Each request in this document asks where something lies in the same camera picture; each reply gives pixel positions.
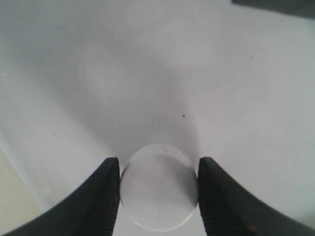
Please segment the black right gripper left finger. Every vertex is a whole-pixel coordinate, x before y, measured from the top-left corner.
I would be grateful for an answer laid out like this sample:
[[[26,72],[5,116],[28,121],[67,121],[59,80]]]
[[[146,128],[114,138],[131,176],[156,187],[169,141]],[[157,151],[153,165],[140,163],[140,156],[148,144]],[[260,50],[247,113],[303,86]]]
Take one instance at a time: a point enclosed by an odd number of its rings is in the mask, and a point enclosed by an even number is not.
[[[69,196],[8,236],[111,236],[120,203],[116,157],[102,164]]]

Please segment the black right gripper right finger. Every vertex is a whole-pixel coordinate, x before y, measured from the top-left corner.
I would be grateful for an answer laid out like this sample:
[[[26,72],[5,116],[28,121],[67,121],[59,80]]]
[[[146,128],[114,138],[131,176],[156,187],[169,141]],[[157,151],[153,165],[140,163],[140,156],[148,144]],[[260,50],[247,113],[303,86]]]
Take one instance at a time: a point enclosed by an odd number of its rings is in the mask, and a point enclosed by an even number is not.
[[[252,195],[210,157],[199,160],[198,204],[208,236],[315,234]]]

